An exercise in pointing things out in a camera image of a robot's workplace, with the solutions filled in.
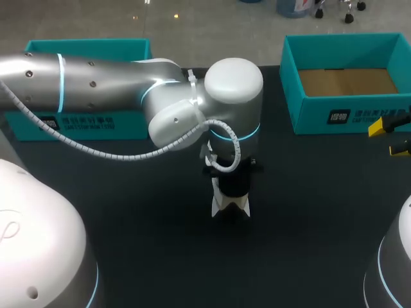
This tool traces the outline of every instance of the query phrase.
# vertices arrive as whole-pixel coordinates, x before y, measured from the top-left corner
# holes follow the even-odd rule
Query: gray tiled floor
[[[287,34],[401,31],[411,39],[409,0],[366,0],[344,24],[346,7],[328,0],[322,20],[287,19],[275,0],[12,0],[0,9],[0,53],[29,39],[148,37],[153,55],[184,67],[206,67],[238,56],[259,65],[279,64]]]

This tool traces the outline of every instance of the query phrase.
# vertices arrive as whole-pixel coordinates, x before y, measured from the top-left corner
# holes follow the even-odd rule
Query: yellow object
[[[392,154],[391,147],[390,147],[390,156],[411,156],[408,151]]]
[[[383,133],[386,133],[386,131],[383,129],[382,117],[374,122],[374,124],[372,124],[370,127],[368,127],[368,137],[375,137]]]

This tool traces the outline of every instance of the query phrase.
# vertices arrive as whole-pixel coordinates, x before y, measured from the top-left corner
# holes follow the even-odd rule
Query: blue container
[[[28,42],[26,51],[127,62],[152,58],[150,41],[145,38],[32,40]],[[129,140],[146,139],[148,136],[146,120],[141,112],[37,112],[36,115],[61,134],[75,140]],[[20,141],[55,140],[20,112],[7,112],[5,116]]]
[[[309,97],[298,72],[306,69],[386,69],[398,94]],[[411,47],[400,33],[287,36],[280,77],[296,134],[365,133],[411,107]],[[330,122],[337,115],[344,121]]]
[[[288,18],[301,18],[310,12],[312,4],[312,0],[277,0],[277,12]]]

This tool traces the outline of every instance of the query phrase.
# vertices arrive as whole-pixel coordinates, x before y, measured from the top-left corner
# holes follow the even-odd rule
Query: teal cardboard box
[[[280,77],[296,134],[365,133],[411,106],[411,48],[400,33],[286,36]],[[308,95],[313,85],[318,95]]]
[[[26,51],[61,53],[110,61],[139,61],[152,58],[150,42],[143,38],[32,40]],[[129,140],[148,136],[146,120],[141,112],[106,112],[97,114],[36,115],[59,133],[74,140]],[[21,112],[7,112],[7,121],[19,141],[53,141]]]

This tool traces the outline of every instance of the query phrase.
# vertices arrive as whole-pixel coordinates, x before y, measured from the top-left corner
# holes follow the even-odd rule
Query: black tabletop
[[[265,172],[253,179],[250,219],[234,209],[211,218],[199,144],[124,163],[58,142],[12,142],[83,217],[108,308],[364,307],[368,262],[411,193],[411,160],[387,152],[405,136],[296,136],[278,67],[261,70]],[[87,145],[153,149],[150,141]]]

